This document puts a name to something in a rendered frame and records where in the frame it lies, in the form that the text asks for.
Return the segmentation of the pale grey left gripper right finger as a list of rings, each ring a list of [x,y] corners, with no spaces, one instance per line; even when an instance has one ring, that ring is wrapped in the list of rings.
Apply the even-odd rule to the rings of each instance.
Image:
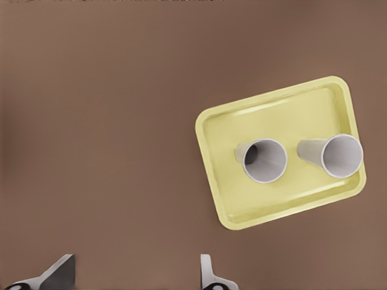
[[[231,280],[216,276],[213,273],[209,254],[200,255],[201,290],[238,290],[238,285]]]

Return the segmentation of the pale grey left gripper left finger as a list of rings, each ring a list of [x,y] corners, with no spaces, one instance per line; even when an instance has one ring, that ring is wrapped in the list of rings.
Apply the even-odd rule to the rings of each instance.
[[[14,282],[4,290],[72,290],[76,282],[76,257],[65,254],[40,276]]]

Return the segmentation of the pale yellow rectangular tray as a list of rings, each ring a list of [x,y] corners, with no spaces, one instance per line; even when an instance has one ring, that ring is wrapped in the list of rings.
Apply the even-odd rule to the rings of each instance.
[[[328,76],[204,110],[195,132],[220,222],[241,230],[316,208],[362,191],[360,166],[335,178],[298,157],[299,142],[338,134],[358,137],[350,89]],[[287,153],[287,167],[276,181],[251,179],[238,161],[242,143],[270,138]]]

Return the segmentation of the white IKEA cup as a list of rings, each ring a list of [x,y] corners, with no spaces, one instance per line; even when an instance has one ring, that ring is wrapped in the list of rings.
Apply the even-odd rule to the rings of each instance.
[[[355,174],[363,162],[360,141],[348,134],[302,140],[297,146],[297,154],[300,159],[339,179]]]
[[[246,175],[261,184],[278,180],[288,163],[283,145],[271,138],[240,143],[235,149],[235,157]]]

